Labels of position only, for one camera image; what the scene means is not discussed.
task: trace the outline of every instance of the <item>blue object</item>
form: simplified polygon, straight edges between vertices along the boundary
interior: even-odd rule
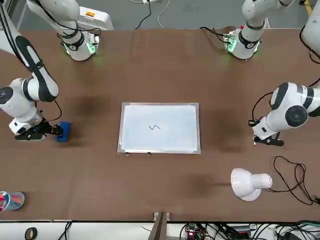
[[[68,135],[69,135],[69,131],[70,131],[70,122],[62,121],[60,123],[60,127],[63,129],[63,135],[56,136],[56,140],[58,142],[66,142],[68,140]]]

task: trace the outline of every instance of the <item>drawn squiggle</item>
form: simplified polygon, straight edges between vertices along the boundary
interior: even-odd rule
[[[154,125],[153,127],[150,127],[150,126],[149,126],[149,128],[150,128],[151,130],[155,129],[155,127],[157,127],[158,129],[160,129],[160,130],[161,130],[161,128],[160,128],[160,127],[158,127],[157,125]]]

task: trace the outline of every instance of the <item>white desk lamp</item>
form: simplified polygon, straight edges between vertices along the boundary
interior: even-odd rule
[[[266,174],[252,174],[251,172],[235,168],[231,173],[231,186],[234,194],[244,200],[256,200],[261,194],[261,189],[269,189],[272,186],[272,178]]]

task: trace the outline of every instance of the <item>white robotic arm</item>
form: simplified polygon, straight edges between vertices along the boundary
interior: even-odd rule
[[[300,40],[309,50],[313,62],[320,64],[320,1],[317,1],[306,25],[301,29]],[[319,81],[310,86],[291,82],[281,84],[272,93],[269,102],[272,111],[267,116],[249,121],[254,142],[282,146],[284,142],[278,139],[281,131],[299,128],[309,117],[320,116]]]
[[[80,7],[75,0],[26,0],[26,3],[57,31],[72,59],[84,61],[97,52],[99,41],[95,35],[78,27]]]
[[[224,37],[228,52],[239,59],[248,59],[257,51],[262,34],[266,29],[266,17],[288,7],[294,0],[245,0],[242,14],[246,19],[243,27]]]
[[[62,136],[60,126],[51,127],[36,108],[36,101],[55,101],[59,93],[57,83],[48,73],[32,44],[12,24],[0,2],[0,49],[21,61],[31,77],[17,78],[9,86],[0,88],[0,109],[13,117],[9,124],[17,140],[39,140],[45,134]]]
[[[320,116],[320,89],[285,82],[274,90],[269,105],[272,111],[267,116],[249,123],[254,142],[282,146],[280,131],[299,128],[309,116]]]

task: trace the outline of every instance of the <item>floor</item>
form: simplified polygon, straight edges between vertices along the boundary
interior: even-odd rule
[[[149,13],[147,4],[135,4],[129,0],[77,0],[77,2],[80,6],[108,13],[115,30],[132,30]],[[242,15],[243,2],[244,0],[171,0],[161,16],[161,23],[165,28],[177,29],[240,26],[245,22]],[[310,5],[314,5],[315,2],[316,0],[311,0]],[[152,3],[152,15],[143,22],[141,28],[160,28],[158,15],[167,3],[168,0]],[[11,19],[21,30],[51,28],[26,7],[24,0],[18,1]],[[270,28],[301,28],[307,19],[306,7],[299,5],[298,0],[282,12],[276,12],[268,17]]]

